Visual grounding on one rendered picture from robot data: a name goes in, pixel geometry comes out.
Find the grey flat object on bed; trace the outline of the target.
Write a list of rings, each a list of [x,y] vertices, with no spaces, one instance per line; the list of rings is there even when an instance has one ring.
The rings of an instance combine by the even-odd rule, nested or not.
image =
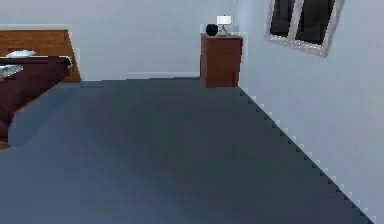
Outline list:
[[[22,65],[1,65],[0,75],[6,78],[23,70],[24,67]]]

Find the small white table lamp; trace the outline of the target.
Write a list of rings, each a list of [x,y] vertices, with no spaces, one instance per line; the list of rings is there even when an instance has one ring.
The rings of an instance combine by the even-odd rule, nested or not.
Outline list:
[[[218,36],[229,36],[229,31],[225,28],[226,25],[232,24],[232,17],[227,15],[221,15],[216,18],[216,23],[220,26]]]

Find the white framed window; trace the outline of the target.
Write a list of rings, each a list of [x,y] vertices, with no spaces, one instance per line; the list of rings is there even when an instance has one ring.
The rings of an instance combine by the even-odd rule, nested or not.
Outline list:
[[[269,0],[266,40],[326,58],[345,0]]]

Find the red-brown wooden nightstand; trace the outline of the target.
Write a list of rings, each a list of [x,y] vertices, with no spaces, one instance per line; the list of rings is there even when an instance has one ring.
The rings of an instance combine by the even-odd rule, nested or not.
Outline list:
[[[207,88],[237,87],[243,38],[201,34],[200,78]]]

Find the white pillow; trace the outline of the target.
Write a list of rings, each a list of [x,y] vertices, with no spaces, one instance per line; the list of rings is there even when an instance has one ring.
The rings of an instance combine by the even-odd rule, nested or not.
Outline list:
[[[36,54],[33,50],[16,50],[7,54],[8,58],[26,58]]]

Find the wooden bed with maroon cover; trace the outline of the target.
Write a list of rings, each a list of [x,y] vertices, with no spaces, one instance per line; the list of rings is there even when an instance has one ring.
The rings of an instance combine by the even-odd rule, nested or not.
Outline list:
[[[8,58],[16,50],[33,50],[34,56]],[[8,149],[14,115],[60,82],[80,82],[80,72],[69,31],[0,30],[0,66],[22,65],[24,70],[0,75],[0,150]]]

